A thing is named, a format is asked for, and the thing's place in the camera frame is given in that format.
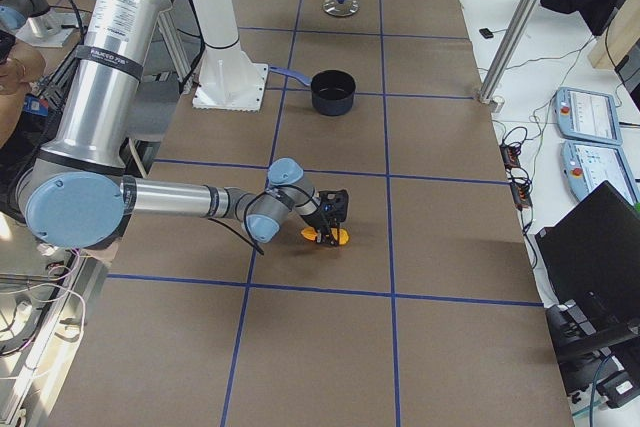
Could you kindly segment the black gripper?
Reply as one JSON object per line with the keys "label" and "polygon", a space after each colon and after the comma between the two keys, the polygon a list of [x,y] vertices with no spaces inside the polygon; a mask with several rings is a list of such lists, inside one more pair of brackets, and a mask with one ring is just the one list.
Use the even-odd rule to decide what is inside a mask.
{"label": "black gripper", "polygon": [[312,214],[303,215],[307,226],[301,231],[303,237],[316,237],[319,245],[339,247],[341,227],[336,224],[336,215],[328,207],[320,207]]}

